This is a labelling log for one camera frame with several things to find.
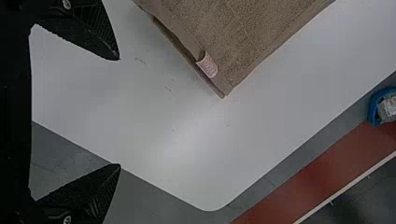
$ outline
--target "white screw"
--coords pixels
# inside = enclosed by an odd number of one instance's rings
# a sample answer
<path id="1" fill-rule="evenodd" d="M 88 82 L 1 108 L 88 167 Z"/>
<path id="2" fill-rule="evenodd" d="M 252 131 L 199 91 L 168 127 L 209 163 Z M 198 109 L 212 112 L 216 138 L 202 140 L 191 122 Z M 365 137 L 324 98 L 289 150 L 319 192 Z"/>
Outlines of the white screw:
<path id="1" fill-rule="evenodd" d="M 70 224 L 70 223 L 72 223 L 72 217 L 70 217 L 70 216 L 65 217 L 64 224 Z"/>
<path id="2" fill-rule="evenodd" d="M 64 3 L 64 8 L 66 8 L 67 10 L 70 10 L 70 8 L 72 8 L 72 4 L 69 0 L 62 0 L 62 3 Z"/>

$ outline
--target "gray floor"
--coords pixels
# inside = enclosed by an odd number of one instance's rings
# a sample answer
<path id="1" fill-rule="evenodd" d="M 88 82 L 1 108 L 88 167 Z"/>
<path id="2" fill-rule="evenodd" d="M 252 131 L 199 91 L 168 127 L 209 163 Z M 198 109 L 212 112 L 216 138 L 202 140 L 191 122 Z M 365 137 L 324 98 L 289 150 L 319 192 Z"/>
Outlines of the gray floor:
<path id="1" fill-rule="evenodd" d="M 395 74 L 367 93 L 271 172 L 219 211 L 204 212 L 196 209 L 123 171 L 105 223 L 229 223 L 276 187 L 285 183 L 340 137 L 364 121 L 368 100 L 373 91 L 389 85 L 396 85 Z M 32 129 L 33 155 L 30 188 L 36 199 L 107 164 L 107 161 L 102 158 L 35 123 L 32 124 Z"/>

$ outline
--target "red floor stripe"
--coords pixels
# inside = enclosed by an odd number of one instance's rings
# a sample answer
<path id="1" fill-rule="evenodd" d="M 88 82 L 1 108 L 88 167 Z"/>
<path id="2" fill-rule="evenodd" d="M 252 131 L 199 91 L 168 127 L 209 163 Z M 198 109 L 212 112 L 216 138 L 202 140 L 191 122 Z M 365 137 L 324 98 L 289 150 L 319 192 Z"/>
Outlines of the red floor stripe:
<path id="1" fill-rule="evenodd" d="M 396 123 L 363 122 L 233 224 L 289 224 L 396 149 Z"/>

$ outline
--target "brown towel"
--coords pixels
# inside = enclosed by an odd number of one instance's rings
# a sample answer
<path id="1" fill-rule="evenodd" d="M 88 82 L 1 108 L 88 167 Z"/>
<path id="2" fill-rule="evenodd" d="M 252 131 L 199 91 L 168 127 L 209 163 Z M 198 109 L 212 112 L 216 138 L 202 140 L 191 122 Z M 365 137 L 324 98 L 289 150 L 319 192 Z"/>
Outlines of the brown towel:
<path id="1" fill-rule="evenodd" d="M 334 0 L 134 1 L 224 97 Z"/>

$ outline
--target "blue object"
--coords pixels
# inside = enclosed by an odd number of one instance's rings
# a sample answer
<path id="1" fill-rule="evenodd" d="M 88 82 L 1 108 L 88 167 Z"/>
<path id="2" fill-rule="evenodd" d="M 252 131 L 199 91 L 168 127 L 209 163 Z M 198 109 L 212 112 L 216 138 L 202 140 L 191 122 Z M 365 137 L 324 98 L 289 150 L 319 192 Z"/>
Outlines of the blue object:
<path id="1" fill-rule="evenodd" d="M 385 97 L 394 92 L 396 92 L 395 87 L 388 87 L 382 91 L 378 91 L 370 99 L 369 113 L 367 119 L 373 126 L 378 127 L 382 123 L 382 119 L 378 115 L 378 104 L 381 104 Z"/>

